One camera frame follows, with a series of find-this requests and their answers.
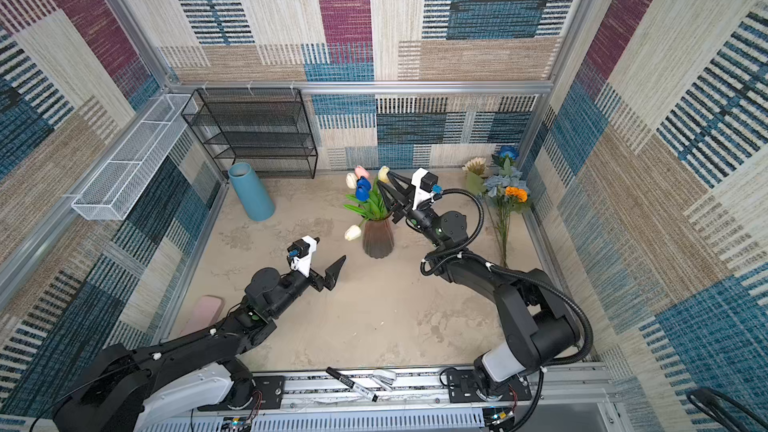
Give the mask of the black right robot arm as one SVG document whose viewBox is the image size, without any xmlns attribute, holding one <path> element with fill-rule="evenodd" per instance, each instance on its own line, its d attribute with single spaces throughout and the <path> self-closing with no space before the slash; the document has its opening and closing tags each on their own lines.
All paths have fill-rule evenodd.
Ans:
<svg viewBox="0 0 768 432">
<path fill-rule="evenodd" d="M 594 332 L 586 313 L 544 271 L 522 272 L 486 260 L 470 249 L 479 233 L 467 230 L 465 215 L 434 211 L 437 200 L 465 190 L 441 188 L 437 176 L 423 168 L 409 178 L 395 172 L 386 177 L 377 187 L 393 221 L 404 221 L 434 246 L 421 260 L 421 274 L 467 287 L 496 307 L 503 341 L 474 362 L 479 397 L 495 398 L 513 379 L 591 353 Z"/>
</svg>

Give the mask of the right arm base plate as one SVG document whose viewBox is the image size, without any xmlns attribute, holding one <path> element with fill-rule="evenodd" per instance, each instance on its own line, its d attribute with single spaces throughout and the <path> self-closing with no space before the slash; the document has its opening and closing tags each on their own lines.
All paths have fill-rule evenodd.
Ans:
<svg viewBox="0 0 768 432">
<path fill-rule="evenodd" d="M 438 380 L 447 389 L 451 403 L 520 402 L 533 397 L 529 382 L 519 376 L 512 376 L 488 394 L 481 391 L 474 371 L 470 369 L 445 368 L 439 373 Z"/>
</svg>

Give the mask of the dark red glass vase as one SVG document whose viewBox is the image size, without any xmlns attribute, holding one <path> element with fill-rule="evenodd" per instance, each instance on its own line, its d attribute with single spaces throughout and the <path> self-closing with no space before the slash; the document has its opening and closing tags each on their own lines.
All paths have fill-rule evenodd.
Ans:
<svg viewBox="0 0 768 432">
<path fill-rule="evenodd" d="M 363 250 L 373 259 L 383 259 L 394 250 L 394 234 L 388 219 L 367 221 L 364 226 Z"/>
</svg>

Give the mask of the blue tulip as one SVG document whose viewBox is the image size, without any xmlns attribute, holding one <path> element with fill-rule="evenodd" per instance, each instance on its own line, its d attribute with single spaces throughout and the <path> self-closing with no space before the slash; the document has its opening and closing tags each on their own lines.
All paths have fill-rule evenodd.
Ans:
<svg viewBox="0 0 768 432">
<path fill-rule="evenodd" d="M 368 176 L 360 176 L 357 178 L 355 185 L 355 199 L 358 202 L 365 203 L 371 197 L 372 183 Z"/>
</svg>

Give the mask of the pink tulip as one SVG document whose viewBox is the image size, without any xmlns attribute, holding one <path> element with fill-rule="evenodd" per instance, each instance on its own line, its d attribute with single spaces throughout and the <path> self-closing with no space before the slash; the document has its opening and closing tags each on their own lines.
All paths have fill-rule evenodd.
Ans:
<svg viewBox="0 0 768 432">
<path fill-rule="evenodd" d="M 354 173 L 358 179 L 360 178 L 365 178 L 366 180 L 370 179 L 370 173 L 361 165 L 358 165 L 355 167 Z"/>
</svg>

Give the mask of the teal cylindrical vase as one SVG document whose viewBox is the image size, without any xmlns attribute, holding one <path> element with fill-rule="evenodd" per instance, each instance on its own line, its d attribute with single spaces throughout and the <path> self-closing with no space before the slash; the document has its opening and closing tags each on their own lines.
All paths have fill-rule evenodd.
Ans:
<svg viewBox="0 0 768 432">
<path fill-rule="evenodd" d="M 274 214 L 275 204 L 250 164 L 233 164 L 228 170 L 228 176 L 246 215 L 251 220 L 262 222 Z"/>
</svg>

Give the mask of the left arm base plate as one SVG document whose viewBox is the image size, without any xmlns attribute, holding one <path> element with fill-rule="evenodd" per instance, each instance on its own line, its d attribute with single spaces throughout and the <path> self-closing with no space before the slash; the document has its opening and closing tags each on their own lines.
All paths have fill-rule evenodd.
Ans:
<svg viewBox="0 0 768 432">
<path fill-rule="evenodd" d="M 256 376 L 236 381 L 224 399 L 213 405 L 197 408 L 199 412 L 251 412 L 279 409 L 283 400 L 286 377 Z"/>
</svg>

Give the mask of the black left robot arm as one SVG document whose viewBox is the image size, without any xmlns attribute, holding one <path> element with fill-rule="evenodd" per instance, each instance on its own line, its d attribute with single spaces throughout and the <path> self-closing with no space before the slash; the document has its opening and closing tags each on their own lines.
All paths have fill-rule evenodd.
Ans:
<svg viewBox="0 0 768 432">
<path fill-rule="evenodd" d="M 54 424 L 60 431 L 140 431 L 201 406 L 250 407 L 256 386 L 240 355 L 263 343 L 308 288 L 332 290 L 344 262 L 323 274 L 262 268 L 218 322 L 162 344 L 103 349 L 63 397 Z"/>
</svg>

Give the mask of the yellow tulip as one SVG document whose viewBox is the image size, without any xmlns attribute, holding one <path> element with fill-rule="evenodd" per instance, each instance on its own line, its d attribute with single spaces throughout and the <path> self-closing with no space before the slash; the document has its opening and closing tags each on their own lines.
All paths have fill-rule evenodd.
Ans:
<svg viewBox="0 0 768 432">
<path fill-rule="evenodd" d="M 390 168 L 388 166 L 382 166 L 377 174 L 377 179 L 379 183 L 386 183 L 388 184 L 390 182 L 389 174 Z"/>
</svg>

